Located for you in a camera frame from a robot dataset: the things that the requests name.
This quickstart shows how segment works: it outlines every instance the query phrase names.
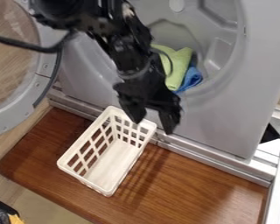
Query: plastic basket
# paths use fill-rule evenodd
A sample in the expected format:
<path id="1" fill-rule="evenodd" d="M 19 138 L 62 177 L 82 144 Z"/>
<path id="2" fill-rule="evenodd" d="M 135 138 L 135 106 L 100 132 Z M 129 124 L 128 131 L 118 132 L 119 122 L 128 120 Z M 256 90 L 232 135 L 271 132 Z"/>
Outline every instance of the plastic basket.
<path id="1" fill-rule="evenodd" d="M 114 194 L 157 129 L 134 124 L 119 108 L 108 107 L 58 160 L 58 167 L 82 184 Z"/>

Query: green cloth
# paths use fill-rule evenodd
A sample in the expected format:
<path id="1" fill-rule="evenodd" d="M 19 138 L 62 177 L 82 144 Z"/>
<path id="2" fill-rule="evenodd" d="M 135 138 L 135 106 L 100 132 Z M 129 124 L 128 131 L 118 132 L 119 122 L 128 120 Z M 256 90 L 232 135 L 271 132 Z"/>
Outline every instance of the green cloth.
<path id="1" fill-rule="evenodd" d="M 170 74 L 170 61 L 165 55 L 160 53 L 163 68 L 167 75 L 165 84 L 171 91 L 177 91 L 186 75 L 186 71 L 189 67 L 193 50 L 189 47 L 185 47 L 179 51 L 175 51 L 170 47 L 164 45 L 151 45 L 151 47 L 167 53 L 170 57 L 173 64 L 172 74 Z"/>

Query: wooden board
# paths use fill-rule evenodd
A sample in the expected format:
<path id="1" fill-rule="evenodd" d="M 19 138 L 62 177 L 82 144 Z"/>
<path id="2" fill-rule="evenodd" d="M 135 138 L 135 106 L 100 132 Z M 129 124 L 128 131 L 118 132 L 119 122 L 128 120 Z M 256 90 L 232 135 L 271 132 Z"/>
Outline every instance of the wooden board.
<path id="1" fill-rule="evenodd" d="M 56 162 L 89 124 L 52 109 L 0 172 L 95 223 L 260 223 L 267 189 L 152 144 L 113 197 L 85 187 Z"/>

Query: washing machine drum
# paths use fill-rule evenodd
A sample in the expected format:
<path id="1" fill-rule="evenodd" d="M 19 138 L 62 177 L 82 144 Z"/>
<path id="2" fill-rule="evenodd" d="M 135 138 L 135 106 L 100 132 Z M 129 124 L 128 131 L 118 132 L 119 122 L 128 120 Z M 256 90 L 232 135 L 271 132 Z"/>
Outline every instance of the washing machine drum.
<path id="1" fill-rule="evenodd" d="M 56 35 L 34 24 L 27 8 L 27 1 L 0 0 L 0 36 L 36 45 L 54 42 Z M 59 57 L 0 44 L 0 134 L 33 113 L 52 85 Z"/>
<path id="2" fill-rule="evenodd" d="M 280 0 L 130 2 L 156 44 L 198 54 L 203 81 L 180 95 L 175 134 L 250 158 L 280 95 Z M 86 35 L 65 50 L 59 79 L 66 95 L 119 106 L 114 63 Z M 162 128 L 156 113 L 147 118 Z"/>

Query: yellow object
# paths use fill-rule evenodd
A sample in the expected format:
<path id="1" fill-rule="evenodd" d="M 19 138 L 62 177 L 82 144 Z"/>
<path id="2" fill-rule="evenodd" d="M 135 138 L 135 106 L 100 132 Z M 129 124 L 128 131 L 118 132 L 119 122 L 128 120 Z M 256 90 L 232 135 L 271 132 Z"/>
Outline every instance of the yellow object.
<path id="1" fill-rule="evenodd" d="M 186 75 L 193 50 L 189 47 L 185 47 L 179 51 L 175 51 L 170 47 L 164 45 L 151 45 L 151 47 L 168 54 L 168 56 L 170 57 L 173 65 L 172 74 L 170 74 L 171 63 L 169 59 L 165 55 L 160 53 L 163 68 L 165 74 L 167 75 L 165 84 L 171 91 L 177 91 Z"/>
<path id="2" fill-rule="evenodd" d="M 10 224 L 25 224 L 17 215 L 9 215 Z"/>

